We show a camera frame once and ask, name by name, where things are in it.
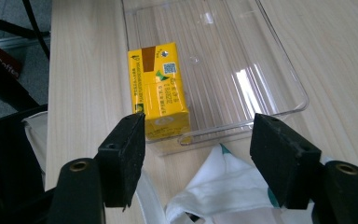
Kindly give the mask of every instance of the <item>white cloth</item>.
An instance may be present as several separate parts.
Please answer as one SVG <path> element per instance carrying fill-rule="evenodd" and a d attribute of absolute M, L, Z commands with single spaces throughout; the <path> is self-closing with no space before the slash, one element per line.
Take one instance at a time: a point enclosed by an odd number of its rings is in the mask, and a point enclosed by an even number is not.
<path fill-rule="evenodd" d="M 48 111 L 40 112 L 26 118 L 24 123 L 25 133 L 39 162 L 42 178 L 46 175 L 46 154 L 48 148 Z"/>
<path fill-rule="evenodd" d="M 223 145 L 215 146 L 185 190 L 167 204 L 166 218 L 172 224 L 194 223 L 186 213 L 205 224 L 312 223 L 312 206 L 306 211 L 273 208 L 268 188 L 256 168 Z"/>

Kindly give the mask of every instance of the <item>clear plastic tray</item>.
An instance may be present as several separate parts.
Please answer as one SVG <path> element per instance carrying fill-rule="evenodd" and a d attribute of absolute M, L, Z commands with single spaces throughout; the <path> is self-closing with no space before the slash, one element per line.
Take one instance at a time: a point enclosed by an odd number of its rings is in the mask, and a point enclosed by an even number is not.
<path fill-rule="evenodd" d="M 249 136 L 255 113 L 283 116 L 307 107 L 308 96 L 259 0 L 122 4 L 129 50 L 170 42 L 178 48 L 192 131 L 148 141 L 160 155 Z"/>

